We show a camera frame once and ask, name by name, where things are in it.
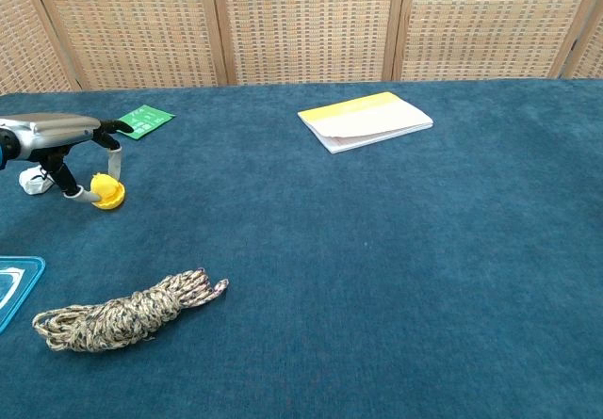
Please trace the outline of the blue clear plastic lid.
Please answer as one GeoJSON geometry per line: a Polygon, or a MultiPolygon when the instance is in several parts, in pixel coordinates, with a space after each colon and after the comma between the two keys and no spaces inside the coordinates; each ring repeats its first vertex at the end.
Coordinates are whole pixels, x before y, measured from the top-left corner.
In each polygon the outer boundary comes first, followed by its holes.
{"type": "Polygon", "coordinates": [[[0,255],[0,334],[8,327],[46,267],[38,256],[0,255]]]}

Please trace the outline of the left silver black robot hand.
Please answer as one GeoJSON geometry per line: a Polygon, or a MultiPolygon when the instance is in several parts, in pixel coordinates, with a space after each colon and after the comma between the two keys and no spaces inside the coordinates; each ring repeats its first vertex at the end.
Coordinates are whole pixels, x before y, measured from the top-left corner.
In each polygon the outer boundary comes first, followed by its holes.
{"type": "Polygon", "coordinates": [[[41,165],[54,179],[67,199],[94,203],[100,198],[73,177],[64,157],[77,144],[93,141],[108,152],[108,174],[121,176],[122,146],[112,137],[133,129],[119,120],[101,121],[73,113],[39,112],[0,115],[0,131],[8,148],[8,161],[27,161],[41,165]]]}

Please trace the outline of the yellow and white booklet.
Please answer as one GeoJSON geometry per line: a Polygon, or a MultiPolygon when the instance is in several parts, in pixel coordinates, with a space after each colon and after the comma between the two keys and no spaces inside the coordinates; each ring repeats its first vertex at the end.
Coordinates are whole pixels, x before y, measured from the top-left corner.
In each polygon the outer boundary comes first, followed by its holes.
{"type": "Polygon", "coordinates": [[[425,112],[390,91],[306,109],[298,117],[332,154],[433,126],[425,112]]]}

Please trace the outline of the small yellow ball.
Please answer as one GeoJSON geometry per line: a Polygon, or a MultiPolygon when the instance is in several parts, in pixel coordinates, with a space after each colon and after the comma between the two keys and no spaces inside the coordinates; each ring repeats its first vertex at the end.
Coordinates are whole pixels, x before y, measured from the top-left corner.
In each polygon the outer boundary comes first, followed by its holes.
{"type": "Polygon", "coordinates": [[[90,191],[95,193],[100,201],[116,201],[121,195],[121,184],[109,174],[96,173],[90,181],[90,191]]]}

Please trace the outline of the green printed sachet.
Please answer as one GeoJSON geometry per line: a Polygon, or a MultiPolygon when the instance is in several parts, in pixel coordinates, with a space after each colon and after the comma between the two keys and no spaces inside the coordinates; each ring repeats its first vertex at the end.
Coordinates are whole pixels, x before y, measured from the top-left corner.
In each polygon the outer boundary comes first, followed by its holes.
{"type": "Polygon", "coordinates": [[[142,105],[120,117],[119,121],[128,124],[133,129],[130,133],[122,131],[122,134],[134,140],[140,140],[173,118],[172,113],[149,105],[142,105]]]}

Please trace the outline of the bamboo folding screen panel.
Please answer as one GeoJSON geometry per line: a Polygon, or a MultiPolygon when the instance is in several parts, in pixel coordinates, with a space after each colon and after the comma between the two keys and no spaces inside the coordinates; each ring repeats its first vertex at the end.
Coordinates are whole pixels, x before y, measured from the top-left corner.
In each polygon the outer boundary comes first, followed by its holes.
{"type": "Polygon", "coordinates": [[[75,89],[236,82],[225,0],[41,0],[75,89]]]}
{"type": "Polygon", "coordinates": [[[0,95],[77,89],[41,0],[0,0],[0,95]]]}
{"type": "Polygon", "coordinates": [[[582,0],[572,48],[562,66],[564,79],[603,79],[603,0],[582,0]]]}
{"type": "Polygon", "coordinates": [[[402,0],[214,0],[228,85],[388,81],[402,0]]]}
{"type": "Polygon", "coordinates": [[[396,81],[558,78],[595,0],[395,0],[396,81]]]}

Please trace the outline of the yellow round bottle cap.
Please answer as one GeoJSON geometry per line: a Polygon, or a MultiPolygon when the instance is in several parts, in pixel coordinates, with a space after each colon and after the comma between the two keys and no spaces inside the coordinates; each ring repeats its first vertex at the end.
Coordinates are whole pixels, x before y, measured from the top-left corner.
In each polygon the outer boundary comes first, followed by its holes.
{"type": "Polygon", "coordinates": [[[99,200],[99,201],[94,202],[93,205],[102,210],[113,210],[113,209],[117,209],[119,206],[121,206],[125,199],[125,188],[122,183],[120,183],[120,184],[121,184],[122,195],[116,201],[103,202],[103,201],[99,200]]]}

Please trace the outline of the white paper ball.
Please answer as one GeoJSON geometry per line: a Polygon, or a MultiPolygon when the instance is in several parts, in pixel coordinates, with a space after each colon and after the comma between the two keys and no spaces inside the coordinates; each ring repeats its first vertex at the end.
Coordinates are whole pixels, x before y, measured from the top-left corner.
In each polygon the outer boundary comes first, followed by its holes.
{"type": "Polygon", "coordinates": [[[25,169],[19,174],[19,185],[30,196],[44,194],[54,184],[54,179],[41,165],[25,169]]]}

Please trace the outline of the blue table cloth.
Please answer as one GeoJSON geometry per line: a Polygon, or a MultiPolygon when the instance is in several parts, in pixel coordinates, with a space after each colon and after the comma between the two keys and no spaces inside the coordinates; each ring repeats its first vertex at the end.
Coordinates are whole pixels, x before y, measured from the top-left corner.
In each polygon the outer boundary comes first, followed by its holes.
{"type": "Polygon", "coordinates": [[[0,171],[0,419],[603,419],[603,80],[0,96],[174,118],[115,211],[0,171]],[[390,91],[427,130],[329,153],[300,111],[390,91]]]}

